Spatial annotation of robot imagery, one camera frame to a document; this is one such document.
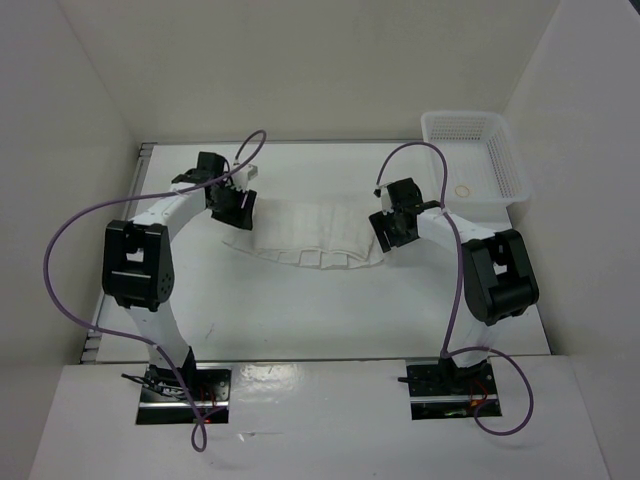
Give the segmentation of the white pleated skirt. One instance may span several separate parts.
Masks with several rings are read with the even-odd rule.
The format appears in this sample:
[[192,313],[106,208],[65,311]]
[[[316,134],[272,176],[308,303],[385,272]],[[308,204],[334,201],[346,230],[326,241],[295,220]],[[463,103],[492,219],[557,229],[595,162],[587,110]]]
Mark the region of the white pleated skirt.
[[232,230],[223,243],[256,258],[318,270],[383,262],[365,208],[354,204],[259,199],[253,229]]

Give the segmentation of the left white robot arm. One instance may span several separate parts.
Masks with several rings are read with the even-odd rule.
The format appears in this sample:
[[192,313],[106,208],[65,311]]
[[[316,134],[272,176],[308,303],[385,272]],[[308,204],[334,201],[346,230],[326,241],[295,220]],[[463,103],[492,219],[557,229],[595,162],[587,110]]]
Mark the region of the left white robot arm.
[[206,210],[240,230],[253,228],[257,192],[248,188],[255,165],[229,164],[213,152],[198,154],[195,167],[177,175],[170,195],[132,219],[113,220],[105,231],[102,287],[151,343],[147,381],[180,400],[198,390],[195,355],[179,331],[170,304],[176,275],[172,240]]

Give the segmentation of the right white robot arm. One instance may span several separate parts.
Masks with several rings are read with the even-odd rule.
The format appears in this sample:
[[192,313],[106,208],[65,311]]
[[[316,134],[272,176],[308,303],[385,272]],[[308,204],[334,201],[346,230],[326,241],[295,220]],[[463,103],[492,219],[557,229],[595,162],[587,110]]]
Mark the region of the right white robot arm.
[[380,185],[374,195],[382,209],[369,221],[384,253],[424,239],[455,256],[454,300],[437,372],[443,389],[459,393],[486,363],[499,323],[539,300],[524,239],[514,229],[485,228],[437,200],[425,201],[411,178]]

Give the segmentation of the yellow rubber band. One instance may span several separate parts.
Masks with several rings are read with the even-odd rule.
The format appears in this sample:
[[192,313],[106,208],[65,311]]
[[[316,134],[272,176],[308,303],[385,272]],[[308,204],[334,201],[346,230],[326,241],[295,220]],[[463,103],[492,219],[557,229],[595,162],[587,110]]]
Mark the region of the yellow rubber band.
[[467,198],[471,195],[471,190],[465,185],[458,185],[454,189],[455,194],[461,198]]

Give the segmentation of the white plastic mesh basket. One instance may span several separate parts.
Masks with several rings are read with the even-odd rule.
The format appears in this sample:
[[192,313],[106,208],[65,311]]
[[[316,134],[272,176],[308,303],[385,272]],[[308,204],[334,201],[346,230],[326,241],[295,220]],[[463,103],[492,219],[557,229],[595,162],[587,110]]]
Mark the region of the white plastic mesh basket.
[[[520,152],[503,116],[484,111],[433,111],[421,116],[437,192],[447,183],[445,202],[507,207],[527,201],[532,192]],[[461,198],[455,187],[471,195]]]

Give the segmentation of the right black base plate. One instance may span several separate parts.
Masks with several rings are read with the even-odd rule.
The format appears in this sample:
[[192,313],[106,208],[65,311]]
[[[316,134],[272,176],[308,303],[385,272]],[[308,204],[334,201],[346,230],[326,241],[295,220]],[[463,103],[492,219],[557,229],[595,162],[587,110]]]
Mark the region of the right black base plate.
[[484,360],[459,368],[453,360],[408,363],[397,378],[409,393],[413,420],[500,417],[498,391],[491,364]]

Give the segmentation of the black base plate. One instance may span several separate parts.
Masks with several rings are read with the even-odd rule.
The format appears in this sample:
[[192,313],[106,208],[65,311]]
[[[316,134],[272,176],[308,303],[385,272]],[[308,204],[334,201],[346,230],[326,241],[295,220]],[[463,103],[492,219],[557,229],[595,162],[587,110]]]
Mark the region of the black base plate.
[[[176,380],[122,373],[121,377],[141,387],[136,415],[137,425],[195,424],[196,416],[184,389]],[[198,367],[191,384],[191,397],[206,424],[227,424],[232,371],[221,367]]]
[[484,360],[459,368],[453,360],[408,363],[397,378],[409,393],[413,420],[500,417],[498,391],[491,364]]

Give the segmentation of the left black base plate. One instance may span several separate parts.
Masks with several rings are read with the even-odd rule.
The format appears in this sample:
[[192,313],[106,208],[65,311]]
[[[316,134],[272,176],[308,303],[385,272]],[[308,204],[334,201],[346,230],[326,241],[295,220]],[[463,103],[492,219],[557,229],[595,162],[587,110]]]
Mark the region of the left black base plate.
[[[136,415],[137,425],[195,424],[196,416],[184,389],[176,380],[122,373],[121,377],[141,387]],[[191,384],[191,397],[206,424],[227,424],[232,371],[221,367],[198,367]]]

